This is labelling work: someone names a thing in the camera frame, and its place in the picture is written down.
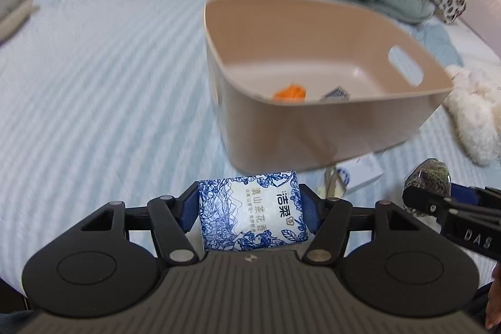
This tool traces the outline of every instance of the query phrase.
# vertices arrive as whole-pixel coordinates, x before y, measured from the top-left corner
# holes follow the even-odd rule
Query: metal pivot screw
[[[327,262],[332,257],[325,249],[313,249],[306,254],[306,258],[312,262]]]
[[[174,262],[188,262],[194,256],[194,253],[188,249],[176,249],[169,253],[169,258]]]

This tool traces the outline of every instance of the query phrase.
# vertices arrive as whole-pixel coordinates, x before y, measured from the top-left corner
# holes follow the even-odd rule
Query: light blue bedsheet
[[[205,1],[36,0],[40,11],[0,47],[0,277],[17,290],[28,258],[104,203],[141,206],[194,180],[237,175],[210,101]],[[431,47],[426,33],[440,28],[408,30]],[[457,62],[449,45],[438,50],[446,42],[430,51]],[[385,173],[348,196],[354,205],[399,202],[405,177],[428,157],[460,184],[497,182],[465,156],[442,107],[378,157]],[[323,172],[299,178],[316,189]],[[485,279],[492,262],[475,259]]]

